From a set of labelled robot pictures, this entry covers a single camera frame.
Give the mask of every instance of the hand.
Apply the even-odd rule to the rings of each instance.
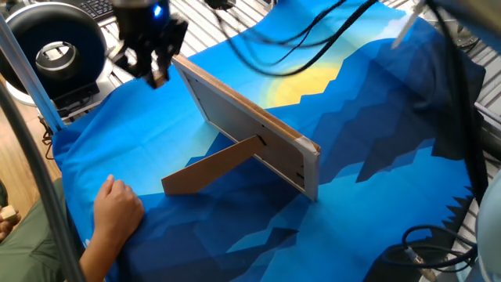
[[[122,180],[112,175],[101,186],[94,202],[94,237],[110,240],[121,249],[138,228],[144,207],[138,196]]]
[[[11,219],[9,221],[3,220],[0,216],[0,242],[4,241],[7,236],[13,231],[13,228],[17,223],[21,221],[21,215],[19,211],[16,210],[16,218]]]

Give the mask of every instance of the blue fabric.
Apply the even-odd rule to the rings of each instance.
[[[282,0],[256,28],[287,38],[329,3]],[[331,35],[361,3],[347,1],[308,41]],[[287,79],[248,70],[226,43],[191,58],[322,147],[316,203],[254,159],[197,195],[166,197],[163,177],[232,144],[204,123],[174,68],[162,88],[130,81],[58,132],[54,154],[84,244],[92,236],[94,198],[109,174],[131,185],[145,205],[109,281],[361,281],[407,228],[455,222],[471,191],[444,44],[418,20],[391,50],[407,18],[377,3],[308,73]],[[241,38],[235,41],[245,49]],[[253,47],[267,61],[286,52]],[[294,69],[318,50],[299,50],[273,70]],[[464,61],[475,97],[485,71]]]

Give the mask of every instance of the metal rod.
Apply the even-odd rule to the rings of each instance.
[[[13,128],[14,134],[23,149],[31,172],[40,192],[41,202],[49,221],[54,243],[59,253],[59,262],[63,274],[69,282],[85,282],[84,274],[78,264],[78,253],[67,220],[63,215],[65,206],[61,206],[56,190],[51,182],[49,172],[38,152],[38,148],[31,137],[23,117],[17,110],[16,104],[7,89],[0,83],[0,107]]]
[[[482,114],[485,114],[489,118],[491,118],[493,121],[496,121],[498,125],[501,125],[501,117],[497,114],[495,114],[493,111],[490,109],[482,106],[479,102],[475,102],[475,107],[477,110],[479,110]]]
[[[47,92],[41,85],[40,80],[38,80],[36,73],[2,15],[0,15],[0,50],[5,54],[5,58],[23,83],[27,93],[33,98],[47,125],[53,132],[63,129],[64,123],[61,117],[54,105],[52,105]]]

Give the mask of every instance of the wire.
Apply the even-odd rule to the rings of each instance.
[[[407,242],[407,237],[412,233],[417,230],[437,230],[443,233],[447,233],[453,237],[455,237],[457,240],[462,241],[463,243],[471,246],[471,249],[465,253],[465,254],[460,254],[459,252],[455,252],[453,250],[443,248],[441,246],[434,246],[434,245],[429,245],[429,244],[409,244]],[[399,262],[399,261],[394,261],[389,259],[389,256],[392,252],[394,251],[404,251],[411,248],[414,250],[416,253],[418,250],[425,248],[425,249],[432,249],[436,251],[445,251],[454,255],[458,255],[456,258],[453,258],[451,260],[448,260],[447,262],[434,262],[434,263],[424,263],[424,264],[416,264],[412,262]],[[449,267],[449,266],[454,266],[460,262],[471,262],[471,260],[475,259],[478,255],[477,252],[477,245],[468,240],[467,238],[460,236],[458,233],[452,232],[451,230],[448,230],[446,228],[440,227],[440,226],[432,226],[432,225],[423,225],[423,226],[414,226],[409,228],[407,231],[404,232],[402,235],[402,244],[393,246],[388,248],[381,256],[381,260],[389,265],[393,266],[404,266],[404,267],[410,267],[410,268],[422,268],[422,269],[438,269],[438,271],[453,271],[453,270],[440,270],[439,268],[443,267]]]
[[[458,240],[460,240],[461,242],[467,244],[470,247],[476,246],[476,244],[474,242],[472,242],[472,241],[468,240],[467,238],[465,238],[463,236],[460,236],[458,233],[453,232],[451,230],[448,230],[448,229],[446,229],[444,227],[432,226],[432,225],[422,225],[422,226],[411,227],[411,228],[407,229],[407,231],[404,232],[404,234],[402,235],[402,246],[404,248],[408,248],[409,247],[409,244],[407,243],[407,237],[412,232],[415,232],[417,230],[437,230],[437,231],[440,231],[440,232],[443,232],[443,233],[447,233],[448,235],[451,235],[453,237],[456,237]]]
[[[314,63],[316,63],[316,61],[318,61],[326,52],[327,50],[329,50],[329,48],[336,42],[336,40],[359,18],[362,16],[362,14],[368,9],[370,8],[370,6],[372,6],[373,4],[375,4],[377,2],[377,0],[368,0],[366,2],[364,2],[363,4],[361,4],[359,6],[359,8],[354,12],[352,13],[349,18],[343,23],[343,25],[341,26],[341,28],[333,35],[331,36],[331,38],[329,39],[329,42],[323,46],[323,48],[312,58],[310,59],[305,65],[303,65],[302,67],[296,69],[296,70],[293,70],[293,71],[290,71],[290,72],[286,72],[286,73],[273,73],[273,72],[268,72],[268,71],[265,71],[265,70],[262,70],[260,69],[259,67],[256,67],[255,65],[253,65],[252,63],[250,63],[243,55],[242,53],[238,50],[238,48],[235,46],[235,44],[233,43],[232,39],[228,36],[228,34],[226,33],[224,27],[223,27],[223,20],[222,18],[215,12],[215,10],[213,10],[213,14],[214,16],[217,18],[218,22],[219,22],[219,26],[221,28],[221,31],[222,33],[226,36],[226,39],[227,39],[227,42],[229,44],[229,46],[231,47],[231,49],[233,50],[233,52],[236,54],[236,56],[247,66],[249,67],[251,70],[253,71],[256,71],[258,72],[259,74],[263,74],[263,75],[267,75],[267,76],[273,76],[273,77],[288,77],[288,76],[291,76],[291,75],[295,75],[295,74],[299,74],[301,73],[302,71],[305,71],[306,69],[308,69],[311,65],[313,65]]]
[[[452,90],[452,101],[456,102],[458,109],[458,118],[460,120],[460,131],[463,135],[463,149],[464,160],[467,166],[467,172],[470,176],[471,185],[474,189],[475,197],[478,203],[484,196],[485,190],[488,186],[487,181],[487,168],[485,167],[485,160],[483,150],[481,148],[481,141],[479,138],[479,131],[476,130],[475,119],[477,118],[477,110],[474,108],[473,103],[470,102],[470,95],[468,93],[467,76],[464,70],[463,61],[461,60],[461,53],[454,44],[451,34],[447,25],[445,24],[442,15],[438,12],[438,7],[433,0],[426,0],[430,10],[437,17],[438,24],[442,29],[445,37],[445,59],[450,56],[452,63],[452,81],[448,79],[449,87]]]
[[[327,16],[329,13],[331,13],[332,11],[334,11],[337,7],[341,6],[345,2],[346,2],[346,0],[339,0],[336,4],[332,5],[331,7],[327,8],[327,9],[324,9],[321,13],[319,13],[319,15],[317,15],[315,17],[315,19],[302,32],[300,32],[299,34],[293,36],[292,38],[288,38],[288,39],[285,39],[285,40],[282,40],[282,41],[275,41],[273,39],[268,38],[266,35],[260,33],[259,31],[256,31],[253,27],[248,26],[238,16],[233,15],[231,13],[229,13],[229,14],[231,16],[233,16],[233,18],[235,18],[235,20],[237,20],[239,22],[239,24],[244,25],[245,28],[248,29],[250,33],[253,33],[254,35],[256,35],[256,36],[259,37],[259,39],[254,39],[256,42],[265,43],[265,44],[271,44],[271,45],[288,46],[287,43],[292,42],[292,41],[300,38],[301,36],[309,33],[309,31],[311,31],[316,24],[318,24],[321,20],[323,20],[323,18],[325,16]],[[302,47],[303,48],[310,48],[310,47],[319,46],[319,45],[327,43],[329,41],[329,39],[331,39],[331,38],[332,37],[328,37],[328,38],[326,38],[326,39],[324,39],[324,40],[322,40],[320,42],[316,42],[316,43],[304,45]]]
[[[45,122],[41,117],[38,117],[38,120],[40,121],[41,125],[43,125],[43,127],[45,128],[45,133],[41,138],[41,142],[44,143],[44,145],[48,146],[45,152],[45,158],[47,160],[54,160],[54,157],[49,157],[49,152],[50,149],[52,148],[52,130],[49,126],[45,124]]]

